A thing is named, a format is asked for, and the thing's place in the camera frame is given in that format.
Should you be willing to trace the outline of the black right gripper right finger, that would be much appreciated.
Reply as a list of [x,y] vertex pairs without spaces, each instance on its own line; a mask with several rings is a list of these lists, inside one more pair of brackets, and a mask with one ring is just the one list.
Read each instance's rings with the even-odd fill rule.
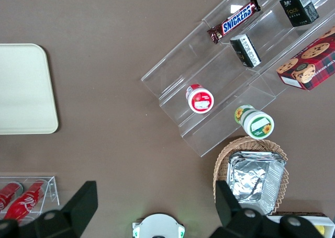
[[277,237],[277,223],[256,210],[241,207],[225,181],[217,181],[215,189],[221,226],[211,237]]

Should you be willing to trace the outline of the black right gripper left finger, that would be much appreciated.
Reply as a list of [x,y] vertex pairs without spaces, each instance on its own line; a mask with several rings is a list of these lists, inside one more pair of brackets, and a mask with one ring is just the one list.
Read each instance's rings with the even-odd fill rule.
[[35,221],[36,237],[81,237],[97,207],[97,183],[86,181],[61,210],[48,211]]

